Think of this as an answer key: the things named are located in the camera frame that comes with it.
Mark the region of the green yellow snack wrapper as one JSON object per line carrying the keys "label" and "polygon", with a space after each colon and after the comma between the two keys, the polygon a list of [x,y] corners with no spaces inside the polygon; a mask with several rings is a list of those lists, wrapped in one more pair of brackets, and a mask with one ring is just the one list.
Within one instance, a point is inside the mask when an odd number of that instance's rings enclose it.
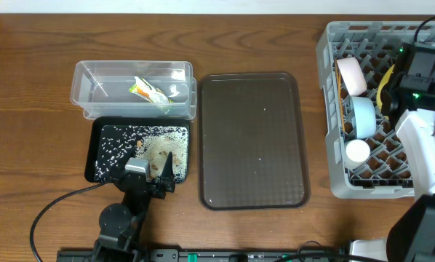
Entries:
{"label": "green yellow snack wrapper", "polygon": [[135,76],[135,83],[129,88],[129,91],[149,103],[169,104],[172,102],[159,88],[138,76]]}

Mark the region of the white cup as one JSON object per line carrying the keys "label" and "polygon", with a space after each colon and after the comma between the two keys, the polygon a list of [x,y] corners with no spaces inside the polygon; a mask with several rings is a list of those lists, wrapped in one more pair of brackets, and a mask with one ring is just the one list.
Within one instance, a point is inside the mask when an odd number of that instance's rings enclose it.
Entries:
{"label": "white cup", "polygon": [[365,141],[356,139],[347,142],[345,152],[344,167],[354,170],[367,161],[370,156],[370,147]]}

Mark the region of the light blue bowl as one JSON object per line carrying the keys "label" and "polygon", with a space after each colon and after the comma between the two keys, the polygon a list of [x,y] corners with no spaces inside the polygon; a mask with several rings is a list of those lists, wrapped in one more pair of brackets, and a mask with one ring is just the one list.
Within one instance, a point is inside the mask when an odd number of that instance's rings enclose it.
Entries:
{"label": "light blue bowl", "polygon": [[353,126],[357,139],[371,137],[376,131],[375,107],[369,98],[351,97],[350,106],[354,113]]}

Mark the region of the white bowl with rice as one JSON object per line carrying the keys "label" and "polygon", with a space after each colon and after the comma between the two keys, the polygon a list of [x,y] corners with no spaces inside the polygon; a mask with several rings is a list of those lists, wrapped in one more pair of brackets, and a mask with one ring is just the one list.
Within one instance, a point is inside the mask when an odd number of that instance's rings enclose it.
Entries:
{"label": "white bowl with rice", "polygon": [[359,65],[354,57],[337,60],[340,76],[350,96],[360,96],[367,90],[367,83]]}

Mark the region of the yellow round plate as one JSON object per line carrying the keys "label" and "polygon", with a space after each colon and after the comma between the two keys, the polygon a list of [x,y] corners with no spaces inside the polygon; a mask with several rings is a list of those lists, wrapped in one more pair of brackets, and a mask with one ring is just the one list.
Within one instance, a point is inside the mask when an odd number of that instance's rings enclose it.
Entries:
{"label": "yellow round plate", "polygon": [[376,94],[376,104],[378,107],[378,112],[387,121],[390,120],[389,114],[390,114],[391,104],[393,103],[393,96],[391,92],[388,90],[388,83],[393,72],[394,72],[394,65],[392,65],[386,71],[385,75],[380,80],[380,83],[377,88],[377,94]]}

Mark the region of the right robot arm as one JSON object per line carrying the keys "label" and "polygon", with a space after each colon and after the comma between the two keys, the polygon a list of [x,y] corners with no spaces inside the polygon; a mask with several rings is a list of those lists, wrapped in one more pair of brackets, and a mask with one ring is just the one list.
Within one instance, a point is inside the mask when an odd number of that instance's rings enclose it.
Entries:
{"label": "right robot arm", "polygon": [[415,202],[389,231],[389,261],[435,261],[435,47],[403,44],[378,90],[402,144]]}

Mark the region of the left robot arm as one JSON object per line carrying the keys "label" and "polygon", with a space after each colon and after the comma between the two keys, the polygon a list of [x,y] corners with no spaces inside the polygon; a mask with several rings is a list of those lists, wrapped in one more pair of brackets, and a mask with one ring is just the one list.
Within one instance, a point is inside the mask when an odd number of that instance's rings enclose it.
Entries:
{"label": "left robot arm", "polygon": [[100,234],[90,260],[93,262],[149,261],[149,252],[138,238],[151,199],[164,199],[175,191],[173,154],[167,154],[159,182],[149,182],[149,164],[144,159],[124,157],[109,170],[110,182],[124,193],[120,203],[107,206],[100,214]]}

